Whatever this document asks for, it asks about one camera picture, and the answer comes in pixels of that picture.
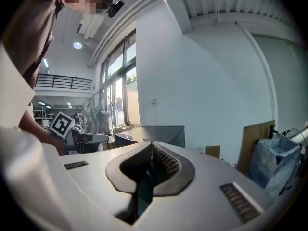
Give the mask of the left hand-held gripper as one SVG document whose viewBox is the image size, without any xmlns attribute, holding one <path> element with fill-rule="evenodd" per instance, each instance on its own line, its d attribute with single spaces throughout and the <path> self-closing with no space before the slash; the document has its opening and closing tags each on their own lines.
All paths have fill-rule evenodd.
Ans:
<svg viewBox="0 0 308 231">
<path fill-rule="evenodd" d="M 74 119 L 61 111 L 51 123 L 50 131 L 55 138 L 53 143 L 59 154 L 87 154 L 108 150 L 107 135 L 83 133 L 74 130 L 74 127 Z"/>
</svg>

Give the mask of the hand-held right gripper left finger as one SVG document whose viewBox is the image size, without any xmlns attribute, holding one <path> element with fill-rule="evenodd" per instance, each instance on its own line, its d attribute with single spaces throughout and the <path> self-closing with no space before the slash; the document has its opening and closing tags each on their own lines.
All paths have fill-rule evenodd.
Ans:
<svg viewBox="0 0 308 231">
<path fill-rule="evenodd" d="M 61 157 L 78 187 L 108 214 L 134 223 L 153 200 L 151 143 Z"/>
</svg>

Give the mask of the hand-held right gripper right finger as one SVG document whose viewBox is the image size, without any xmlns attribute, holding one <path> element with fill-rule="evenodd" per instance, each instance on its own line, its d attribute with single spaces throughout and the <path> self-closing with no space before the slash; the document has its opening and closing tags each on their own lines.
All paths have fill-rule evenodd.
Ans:
<svg viewBox="0 0 308 231">
<path fill-rule="evenodd" d="M 273 199 L 257 184 L 217 158 L 160 143 L 187 158 L 195 168 L 190 185 L 177 196 L 155 197 L 135 225 L 242 225 L 220 186 L 236 183 L 263 210 Z"/>
</svg>

